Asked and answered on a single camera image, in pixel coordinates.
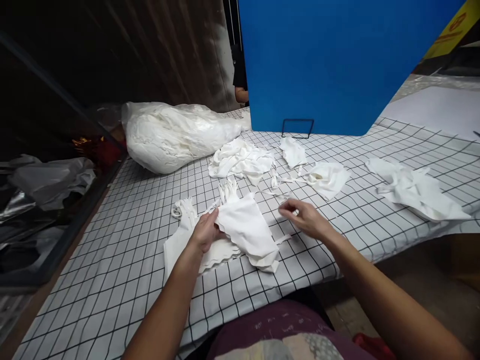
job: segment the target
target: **yellow sign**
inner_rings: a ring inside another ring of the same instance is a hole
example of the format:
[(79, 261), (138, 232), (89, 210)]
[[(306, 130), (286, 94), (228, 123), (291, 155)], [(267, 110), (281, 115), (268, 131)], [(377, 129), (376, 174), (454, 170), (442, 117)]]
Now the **yellow sign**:
[(480, 1), (466, 0), (423, 59), (449, 54), (480, 19)]

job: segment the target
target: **forearm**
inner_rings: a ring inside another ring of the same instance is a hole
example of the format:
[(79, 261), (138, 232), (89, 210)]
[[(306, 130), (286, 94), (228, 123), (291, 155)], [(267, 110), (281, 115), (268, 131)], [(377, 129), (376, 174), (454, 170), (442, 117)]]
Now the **forearm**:
[(463, 345), (339, 233), (321, 241), (380, 336), (402, 359), (472, 359)]
[(179, 348), (203, 253), (187, 245), (123, 359), (172, 360)]
[(247, 90), (235, 90), (235, 99), (237, 103), (246, 103), (249, 101), (249, 92)]

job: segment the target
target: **white tablecloth with black grid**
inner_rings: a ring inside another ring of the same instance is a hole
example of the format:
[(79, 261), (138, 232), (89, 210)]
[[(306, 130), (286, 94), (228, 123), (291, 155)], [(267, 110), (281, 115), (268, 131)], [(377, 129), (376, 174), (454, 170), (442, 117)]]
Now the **white tablecloth with black grid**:
[[(240, 118), (240, 111), (229, 116)], [(277, 146), (279, 133), (244, 133), (257, 146)], [(446, 233), (480, 232), (480, 143), (443, 132), (379, 118), (361, 137), (311, 135), (298, 140), (307, 160), (342, 163), (350, 180), (326, 203), (307, 184), (283, 183), (280, 189), (312, 203), (370, 261), (377, 262), (419, 242)], [(280, 175), (289, 171), (279, 149), (272, 150)], [(432, 223), (408, 208), (377, 195), (378, 176), (367, 171), (368, 158), (429, 167), (430, 176), (463, 206), (472, 219)], [(209, 157), (175, 173), (155, 175), (132, 159), (124, 162), (107, 196), (35, 318), (15, 359), (118, 359), (164, 286), (163, 243), (179, 226), (172, 204), (193, 198), (198, 213), (219, 197), (219, 179), (208, 173)], [(269, 175), (260, 183), (269, 187)], [(238, 181), (239, 195), (256, 189)], [(326, 247), (298, 233), (277, 211), (276, 198), (255, 199), (280, 245), (275, 274), (258, 271), (245, 255), (198, 278), (180, 355), (188, 354), (209, 330), (280, 299), (295, 289), (332, 280), (339, 269)]]

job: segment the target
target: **person's left hand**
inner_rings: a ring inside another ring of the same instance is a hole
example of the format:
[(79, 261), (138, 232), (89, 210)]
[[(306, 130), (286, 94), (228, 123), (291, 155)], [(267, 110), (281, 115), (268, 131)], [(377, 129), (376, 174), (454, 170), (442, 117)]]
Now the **person's left hand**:
[(200, 220), (198, 220), (188, 241), (189, 245), (198, 247), (205, 254), (213, 241), (225, 236), (225, 233), (221, 232), (219, 226), (215, 223), (218, 215), (219, 209), (215, 208), (211, 213), (200, 216)]

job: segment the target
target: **blue panel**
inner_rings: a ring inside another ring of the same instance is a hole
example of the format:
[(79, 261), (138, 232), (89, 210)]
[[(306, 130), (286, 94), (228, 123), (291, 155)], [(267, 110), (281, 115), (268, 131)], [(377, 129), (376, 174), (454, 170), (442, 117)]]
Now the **blue panel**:
[(252, 128), (365, 134), (464, 0), (239, 0)]

